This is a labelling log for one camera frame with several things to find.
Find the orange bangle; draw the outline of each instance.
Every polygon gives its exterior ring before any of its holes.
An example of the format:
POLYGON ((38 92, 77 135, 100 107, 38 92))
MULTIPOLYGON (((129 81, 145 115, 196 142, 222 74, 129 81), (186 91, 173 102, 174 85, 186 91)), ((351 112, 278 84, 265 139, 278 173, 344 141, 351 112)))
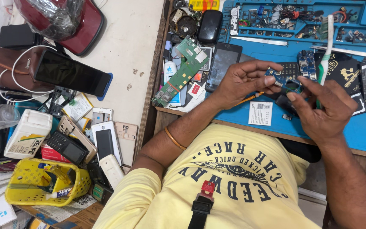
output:
POLYGON ((173 138, 173 136, 170 134, 170 132, 168 131, 168 127, 166 126, 165 127, 165 132, 166 132, 166 134, 169 136, 169 138, 170 138, 170 140, 177 146, 177 147, 179 147, 179 148, 181 148, 181 149, 183 149, 183 150, 185 150, 185 149, 187 149, 186 147, 184 147, 184 146, 182 146, 182 145, 180 145, 176 140, 175 140, 175 138, 173 138))

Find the blue repair mat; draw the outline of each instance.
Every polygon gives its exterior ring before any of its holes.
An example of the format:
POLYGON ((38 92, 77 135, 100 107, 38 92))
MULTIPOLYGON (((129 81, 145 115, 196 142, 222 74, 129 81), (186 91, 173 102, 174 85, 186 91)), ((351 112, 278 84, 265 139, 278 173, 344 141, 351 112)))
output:
MULTIPOLYGON (((268 1, 267 3, 276 3, 278 4, 279 1, 272 0, 268 1)), ((273 62, 297 62, 297 53, 301 50, 312 50, 310 46, 312 45, 318 45, 318 46, 326 46, 327 41, 321 42, 320 40, 313 40, 313 39, 295 39, 294 37, 287 39, 288 42, 287 46, 279 46, 279 45, 272 45, 272 44, 261 44, 256 42, 248 42, 240 39, 233 39, 229 38, 229 30, 224 29, 224 26, 227 25, 225 22, 229 20, 229 9, 232 8, 234 3, 243 3, 241 5, 241 8, 248 9, 248 8, 256 8, 254 7, 255 4, 258 4, 257 1, 250 0, 235 0, 231 1, 228 0, 224 3, 223 13, 224 13, 224 21, 222 25, 222 30, 220 31, 220 37, 219 41, 223 41, 229 44, 235 44, 240 45, 243 47, 242 53, 249 55, 251 57, 254 57, 259 60, 269 60, 273 62)), ((313 10, 318 10, 319 8, 322 8, 324 10, 324 14, 327 15, 328 12, 333 12, 339 6, 337 6, 337 3, 339 3, 341 6, 345 5, 346 8, 352 8, 354 11, 359 11, 359 15, 365 16, 366 11, 365 8, 365 1, 337 1, 337 0, 331 0, 331 1, 324 1, 324 0, 314 0, 312 2, 312 6, 309 6, 309 8, 313 8, 313 10)), ((366 30, 366 26, 360 25, 360 24, 341 24, 336 23, 337 27, 344 27, 348 29, 359 29, 359 30, 366 30)), ((264 30, 264 31, 275 31, 275 29, 265 29, 265 28, 249 28, 253 30, 264 30)), ((239 34, 239 36, 242 37, 253 37, 253 38, 265 38, 265 39, 272 39, 272 40, 285 40, 283 37, 274 37, 274 36, 257 36, 256 34, 239 34)), ((347 42, 334 42, 335 48, 340 49, 350 49, 350 50, 356 50, 356 51, 363 51, 366 52, 366 44, 352 44, 347 42)), ((355 56, 352 55, 352 57, 358 61, 363 61, 364 57, 361 56, 355 56)), ((267 98, 266 96, 261 96, 259 98, 253 99, 252 101, 264 101, 264 102, 273 102, 272 99, 267 98)), ((225 110, 217 114, 215 119, 221 120, 221 121, 227 121, 231 123, 236 123, 244 126, 251 126, 263 130, 269 130, 277 133, 282 134, 288 134, 296 137, 301 138, 309 138, 307 134, 303 131, 300 123, 300 119, 293 117, 291 121, 283 119, 283 114, 288 114, 286 111, 284 111, 282 108, 278 107, 275 103, 273 106, 272 111, 272 123, 271 126, 259 126, 259 125, 249 125, 248 124, 248 117, 249 117, 249 102, 245 102, 243 104, 240 104, 230 110, 225 110)), ((347 139, 347 143, 349 147, 353 149, 359 149, 366 151, 366 113, 357 115, 351 118, 350 122, 345 128, 344 131, 345 137, 347 139)))

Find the person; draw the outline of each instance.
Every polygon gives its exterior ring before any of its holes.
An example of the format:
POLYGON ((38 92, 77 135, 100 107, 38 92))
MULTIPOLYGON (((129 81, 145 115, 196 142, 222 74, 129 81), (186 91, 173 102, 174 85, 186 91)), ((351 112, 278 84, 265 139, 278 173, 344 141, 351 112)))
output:
MULTIPOLYGON (((298 207, 307 161, 277 138, 209 124, 253 91, 279 92, 275 78, 264 76, 268 67, 282 70, 259 60, 231 65, 211 96, 145 144, 94 228, 319 228, 298 207), (214 186, 213 200, 204 197, 211 192, 196 198, 203 184, 214 186)), ((333 217, 366 228, 366 174, 343 136, 358 105, 335 81, 298 79, 305 90, 287 97, 322 153, 333 217), (324 109, 312 109, 316 99, 324 109)))

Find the yellow basket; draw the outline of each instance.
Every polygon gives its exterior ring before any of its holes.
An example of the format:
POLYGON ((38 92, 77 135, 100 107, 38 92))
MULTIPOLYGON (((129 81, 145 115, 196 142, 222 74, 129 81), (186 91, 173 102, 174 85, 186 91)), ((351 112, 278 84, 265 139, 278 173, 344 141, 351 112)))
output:
MULTIPOLYGON (((69 204, 72 199, 86 194, 90 188, 90 184, 91 180, 88 171, 85 169, 79 169, 74 164, 26 158, 22 159, 16 165, 12 177, 9 180, 7 190, 5 191, 5 200, 13 205, 51 205, 61 207, 69 204), (62 196, 57 199, 50 198, 49 200, 46 200, 46 194, 48 193, 37 187, 35 188, 43 175, 43 169, 38 168, 39 163, 59 165, 62 167, 63 172, 67 172, 69 169, 74 169, 76 172, 76 182, 70 196, 62 196)), ((57 179, 53 192, 68 187, 69 185, 60 179, 57 179)))

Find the black strap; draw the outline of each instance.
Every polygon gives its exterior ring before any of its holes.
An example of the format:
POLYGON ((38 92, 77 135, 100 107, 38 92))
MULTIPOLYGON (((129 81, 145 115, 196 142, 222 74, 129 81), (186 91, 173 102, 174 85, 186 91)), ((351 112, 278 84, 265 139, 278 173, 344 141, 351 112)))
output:
POLYGON ((213 204, 210 199, 204 196, 199 196, 197 200, 193 201, 191 207, 193 216, 187 229, 203 229, 206 224, 207 215, 210 214, 213 204))

